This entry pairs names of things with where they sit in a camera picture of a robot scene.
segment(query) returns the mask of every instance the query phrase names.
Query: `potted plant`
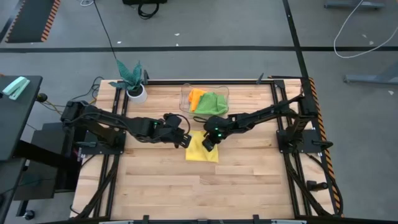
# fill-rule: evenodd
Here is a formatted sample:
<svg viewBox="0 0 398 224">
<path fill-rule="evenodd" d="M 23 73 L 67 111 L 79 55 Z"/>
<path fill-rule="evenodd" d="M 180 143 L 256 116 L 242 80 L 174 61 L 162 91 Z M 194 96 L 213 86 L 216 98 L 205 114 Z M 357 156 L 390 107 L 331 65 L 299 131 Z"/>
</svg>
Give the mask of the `potted plant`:
<svg viewBox="0 0 398 224">
<path fill-rule="evenodd" d="M 113 87 L 125 90 L 130 100 L 133 103 L 145 102 L 147 99 L 147 92 L 143 84 L 147 84 L 148 74 L 146 70 L 144 70 L 144 81 L 143 81 L 141 80 L 142 66 L 139 62 L 132 72 L 130 72 L 126 68 L 126 66 L 119 60 L 117 61 L 117 63 L 122 81 L 117 83 L 110 82 L 109 84 Z"/>
</svg>

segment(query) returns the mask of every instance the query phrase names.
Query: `gray floor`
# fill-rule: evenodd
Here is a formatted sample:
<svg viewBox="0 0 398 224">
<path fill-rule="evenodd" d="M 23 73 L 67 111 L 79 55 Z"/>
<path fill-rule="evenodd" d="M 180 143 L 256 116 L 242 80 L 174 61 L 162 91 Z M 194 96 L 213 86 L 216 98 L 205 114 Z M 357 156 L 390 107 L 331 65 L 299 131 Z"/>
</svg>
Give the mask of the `gray floor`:
<svg viewBox="0 0 398 224">
<path fill-rule="evenodd" d="M 16 2 L 0 2 L 1 27 Z M 385 9 L 355 14 L 338 45 L 370 46 L 370 41 L 377 45 L 386 40 L 398 19 L 398 4 L 386 2 Z M 289 3 L 302 46 L 332 46 L 350 13 L 347 9 L 324 9 L 321 0 Z M 138 18 L 134 8 L 121 1 L 97 0 L 97 5 L 115 47 L 293 45 L 282 1 L 170 0 L 148 21 Z M 397 46 L 398 36 L 389 45 Z M 95 7 L 80 7 L 78 1 L 69 0 L 62 1 L 46 43 L 2 42 L 0 47 L 109 47 L 109 43 Z M 262 72 L 267 76 L 300 76 L 295 52 L 117 52 L 116 56 L 128 67 L 140 60 L 151 78 L 257 78 Z M 398 220 L 398 87 L 342 82 L 346 74 L 383 71 L 398 59 L 398 52 L 373 52 L 350 60 L 333 52 L 305 52 L 304 58 L 308 74 L 315 79 L 326 133 L 335 143 L 331 155 L 345 216 Z M 110 52 L 0 54 L 0 73 L 42 75 L 41 92 L 56 104 L 87 92 L 98 75 L 118 77 Z M 40 128 L 58 119 L 58 114 L 35 105 L 28 122 Z M 22 138 L 30 141 L 32 133 L 26 128 Z M 17 203 L 13 203 L 6 223 L 64 220 L 72 200 L 73 194 L 66 193 L 32 201 L 28 208 L 37 216 L 30 222 L 15 217 Z"/>
</svg>

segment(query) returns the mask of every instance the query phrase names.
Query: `wooden table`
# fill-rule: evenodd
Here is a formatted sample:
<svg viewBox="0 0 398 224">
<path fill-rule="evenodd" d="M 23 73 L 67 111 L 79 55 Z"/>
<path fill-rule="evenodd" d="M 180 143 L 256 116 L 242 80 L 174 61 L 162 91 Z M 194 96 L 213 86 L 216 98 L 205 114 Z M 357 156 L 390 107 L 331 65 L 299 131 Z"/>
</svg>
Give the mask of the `wooden table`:
<svg viewBox="0 0 398 224">
<path fill-rule="evenodd" d="M 111 111 L 115 89 L 103 80 L 96 106 Z M 299 79 L 284 80 L 288 98 L 300 93 Z M 251 113 L 273 104 L 269 85 L 228 85 L 229 114 Z M 192 130 L 202 130 L 192 116 L 180 111 L 178 85 L 148 85 L 144 104 L 128 104 L 127 117 L 159 119 L 164 113 L 180 113 L 189 117 Z M 119 114 L 124 94 L 119 102 Z M 185 122 L 182 128 L 187 129 Z M 278 150 L 275 131 L 277 121 L 257 125 L 252 131 L 234 134 L 219 146 L 220 162 L 185 160 L 184 148 L 173 144 L 144 144 L 127 135 L 121 156 L 112 220 L 181 219 L 252 219 L 293 218 L 289 186 L 282 154 Z M 306 180 L 325 182 L 321 167 L 301 155 Z M 80 212 L 98 187 L 103 156 L 97 155 L 80 172 L 73 208 Z M 300 213 L 304 214 L 302 196 L 296 187 Z M 323 208 L 333 213 L 328 190 L 313 193 Z M 100 215 L 104 215 L 106 198 Z"/>
</svg>

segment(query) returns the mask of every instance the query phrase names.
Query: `transparent bin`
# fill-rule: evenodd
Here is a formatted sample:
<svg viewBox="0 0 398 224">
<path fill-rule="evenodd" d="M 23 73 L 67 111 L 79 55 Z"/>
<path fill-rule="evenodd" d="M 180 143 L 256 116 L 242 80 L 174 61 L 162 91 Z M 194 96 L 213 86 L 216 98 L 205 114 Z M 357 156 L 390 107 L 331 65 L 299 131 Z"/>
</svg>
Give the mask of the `transparent bin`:
<svg viewBox="0 0 398 224">
<path fill-rule="evenodd" d="M 213 93 L 216 93 L 217 95 L 223 95 L 225 98 L 226 106 L 227 106 L 227 111 L 225 113 L 228 112 L 228 110 L 229 110 L 229 89 L 227 86 L 209 87 L 209 86 L 203 86 L 203 85 L 193 86 L 190 84 L 184 84 L 181 87 L 180 110 L 190 113 L 190 114 L 200 114 L 200 113 L 195 113 L 193 111 L 190 111 L 191 103 L 189 102 L 189 94 L 190 94 L 191 90 L 193 90 L 194 88 L 197 88 L 200 90 L 205 90 L 207 92 L 213 92 Z"/>
</svg>

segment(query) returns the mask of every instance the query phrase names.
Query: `green leaves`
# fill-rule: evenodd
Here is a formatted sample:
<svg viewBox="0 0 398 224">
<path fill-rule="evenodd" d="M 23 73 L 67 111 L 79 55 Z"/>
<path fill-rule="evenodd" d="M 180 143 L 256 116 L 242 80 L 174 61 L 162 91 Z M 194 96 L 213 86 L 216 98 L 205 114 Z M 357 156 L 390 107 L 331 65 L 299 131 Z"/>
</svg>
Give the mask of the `green leaves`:
<svg viewBox="0 0 398 224">
<path fill-rule="evenodd" d="M 130 70 L 121 62 L 117 61 L 120 77 L 123 79 L 124 83 L 110 82 L 109 84 L 115 88 L 122 88 L 123 90 L 136 90 L 141 84 L 141 70 L 142 66 L 138 62 L 134 70 Z"/>
</svg>

